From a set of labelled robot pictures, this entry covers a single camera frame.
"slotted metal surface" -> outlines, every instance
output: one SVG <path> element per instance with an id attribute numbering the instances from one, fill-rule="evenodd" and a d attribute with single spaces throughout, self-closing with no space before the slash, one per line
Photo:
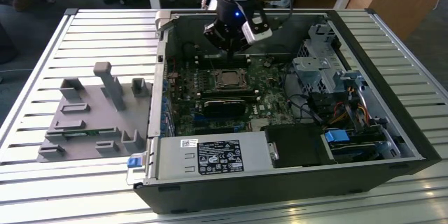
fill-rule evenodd
<path id="1" fill-rule="evenodd" d="M 99 84 L 94 64 L 111 61 L 122 83 L 154 80 L 155 11 L 81 10 L 65 16 L 0 130 L 0 223 L 415 223 L 448 217 L 447 96 L 381 20 L 339 12 L 445 160 L 351 196 L 157 215 L 126 183 L 127 158 L 37 163 L 66 77 Z M 357 63 L 343 51 L 354 69 Z"/>

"barcode sticker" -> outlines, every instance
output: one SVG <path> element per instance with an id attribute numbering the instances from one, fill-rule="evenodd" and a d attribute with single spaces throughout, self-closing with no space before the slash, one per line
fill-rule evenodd
<path id="1" fill-rule="evenodd" d="M 198 139 L 183 139 L 181 140 L 181 147 L 197 147 Z"/>

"metal bracket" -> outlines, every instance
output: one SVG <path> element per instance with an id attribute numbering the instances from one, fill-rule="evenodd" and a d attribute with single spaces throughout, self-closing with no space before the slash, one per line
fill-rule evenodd
<path id="1" fill-rule="evenodd" d="M 171 15 L 173 15 L 171 10 L 158 11 L 157 18 L 155 18 L 158 31 L 166 30 L 171 26 L 171 21 L 173 21 Z"/>

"warning symbol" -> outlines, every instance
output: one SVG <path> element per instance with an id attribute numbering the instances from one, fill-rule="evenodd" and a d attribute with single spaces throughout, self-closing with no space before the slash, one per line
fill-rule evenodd
<path id="1" fill-rule="evenodd" d="M 202 156 L 201 159 L 199 159 L 199 163 L 202 164 L 207 164 L 207 157 L 206 156 Z"/>

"blue tab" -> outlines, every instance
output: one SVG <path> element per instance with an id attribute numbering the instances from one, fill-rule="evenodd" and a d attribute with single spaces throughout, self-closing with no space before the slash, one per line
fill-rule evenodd
<path id="1" fill-rule="evenodd" d="M 130 157 L 129 168 L 142 167 L 142 157 Z"/>
<path id="2" fill-rule="evenodd" d="M 350 141 L 347 132 L 345 130 L 334 130 L 326 133 L 327 142 L 346 142 Z"/>

